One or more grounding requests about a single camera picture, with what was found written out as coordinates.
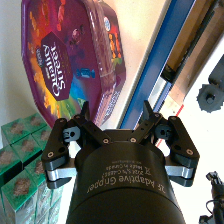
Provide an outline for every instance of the quality street tin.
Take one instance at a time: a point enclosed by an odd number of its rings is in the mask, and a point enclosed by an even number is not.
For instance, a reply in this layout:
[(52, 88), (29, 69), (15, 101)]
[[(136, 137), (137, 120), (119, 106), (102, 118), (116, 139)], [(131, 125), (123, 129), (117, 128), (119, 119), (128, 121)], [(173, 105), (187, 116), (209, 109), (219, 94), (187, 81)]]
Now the quality street tin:
[(96, 0), (22, 1), (23, 62), (35, 103), (51, 127), (80, 113), (85, 101), (91, 120), (98, 126), (105, 121), (115, 88), (125, 80), (115, 16)]

